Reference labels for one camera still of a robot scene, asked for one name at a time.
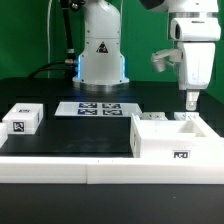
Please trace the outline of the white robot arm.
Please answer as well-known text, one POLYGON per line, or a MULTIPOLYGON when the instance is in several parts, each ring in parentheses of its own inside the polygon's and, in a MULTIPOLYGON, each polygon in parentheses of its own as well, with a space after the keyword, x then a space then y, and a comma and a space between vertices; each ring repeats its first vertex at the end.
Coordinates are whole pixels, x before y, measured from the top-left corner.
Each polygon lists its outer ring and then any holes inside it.
MULTIPOLYGON (((158 72, 172 66, 178 84, 186 92, 186 109, 194 111, 201 90, 208 87, 213 68, 215 42, 220 39, 217 0, 139 0, 150 11, 168 14, 168 38, 174 47, 154 53, 158 72)), ((106 0, 86 0, 85 48, 78 58, 76 86, 107 91, 129 82, 120 53, 121 18, 106 0)))

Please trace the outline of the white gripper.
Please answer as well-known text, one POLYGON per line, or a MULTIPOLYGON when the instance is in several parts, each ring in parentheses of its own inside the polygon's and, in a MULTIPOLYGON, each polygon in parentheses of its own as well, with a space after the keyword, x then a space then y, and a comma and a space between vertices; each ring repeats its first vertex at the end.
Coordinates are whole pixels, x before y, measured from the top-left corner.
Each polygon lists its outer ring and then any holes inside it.
POLYGON ((217 18, 173 18, 170 36, 181 50, 179 88, 186 91, 186 109, 195 111, 199 89, 209 85, 215 56, 215 41, 221 28, 217 18))

